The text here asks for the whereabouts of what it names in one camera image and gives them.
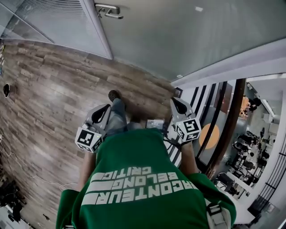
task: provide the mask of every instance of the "white marker cube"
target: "white marker cube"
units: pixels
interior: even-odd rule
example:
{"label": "white marker cube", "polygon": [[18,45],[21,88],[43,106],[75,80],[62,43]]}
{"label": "white marker cube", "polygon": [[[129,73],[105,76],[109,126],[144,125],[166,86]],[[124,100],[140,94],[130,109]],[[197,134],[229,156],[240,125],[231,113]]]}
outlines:
{"label": "white marker cube", "polygon": [[175,130],[182,142],[197,139],[202,132],[201,124],[197,118],[177,122]]}
{"label": "white marker cube", "polygon": [[101,134],[82,127],[77,129],[75,143],[79,148],[94,153],[102,142]]}

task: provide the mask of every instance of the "black shoe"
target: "black shoe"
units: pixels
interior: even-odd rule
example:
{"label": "black shoe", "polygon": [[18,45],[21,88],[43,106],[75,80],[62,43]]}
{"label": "black shoe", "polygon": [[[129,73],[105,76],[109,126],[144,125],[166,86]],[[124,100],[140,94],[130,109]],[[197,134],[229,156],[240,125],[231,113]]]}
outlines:
{"label": "black shoe", "polygon": [[116,98],[121,99],[120,94],[116,90],[109,91],[108,98],[110,99],[111,102],[113,102],[113,100]]}

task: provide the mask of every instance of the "wood plank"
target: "wood plank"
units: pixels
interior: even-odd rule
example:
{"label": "wood plank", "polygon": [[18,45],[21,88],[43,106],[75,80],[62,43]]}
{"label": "wood plank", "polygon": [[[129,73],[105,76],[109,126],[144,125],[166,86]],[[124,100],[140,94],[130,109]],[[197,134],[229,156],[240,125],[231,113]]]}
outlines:
{"label": "wood plank", "polygon": [[2,157],[2,166],[26,198],[21,215],[37,229],[55,228],[60,185],[35,176],[62,185],[78,181],[84,151],[74,138],[87,112],[111,104],[108,93],[116,89],[126,103],[127,120],[140,115],[142,122],[168,121],[175,90],[140,69],[86,52],[40,42],[5,44],[0,86],[14,83],[18,91],[10,98],[1,94],[2,144],[7,154],[16,155]]}

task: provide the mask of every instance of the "jeans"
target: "jeans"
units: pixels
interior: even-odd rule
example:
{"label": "jeans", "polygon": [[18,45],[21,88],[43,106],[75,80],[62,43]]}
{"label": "jeans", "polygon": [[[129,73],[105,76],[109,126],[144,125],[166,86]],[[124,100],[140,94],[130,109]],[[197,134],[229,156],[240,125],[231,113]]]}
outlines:
{"label": "jeans", "polygon": [[108,124],[105,128],[106,135],[111,136],[114,134],[142,129],[139,123],[130,122],[127,124],[125,115],[125,104],[119,98],[113,100],[111,106],[111,113]]}

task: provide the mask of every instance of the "backpack strap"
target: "backpack strap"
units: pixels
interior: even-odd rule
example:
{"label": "backpack strap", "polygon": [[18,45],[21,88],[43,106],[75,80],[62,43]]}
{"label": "backpack strap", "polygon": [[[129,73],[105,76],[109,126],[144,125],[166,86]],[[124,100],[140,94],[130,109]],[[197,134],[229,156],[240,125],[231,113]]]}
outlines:
{"label": "backpack strap", "polygon": [[229,211],[222,208],[219,203],[214,204],[205,199],[206,202],[206,217],[210,229],[230,229],[231,215]]}

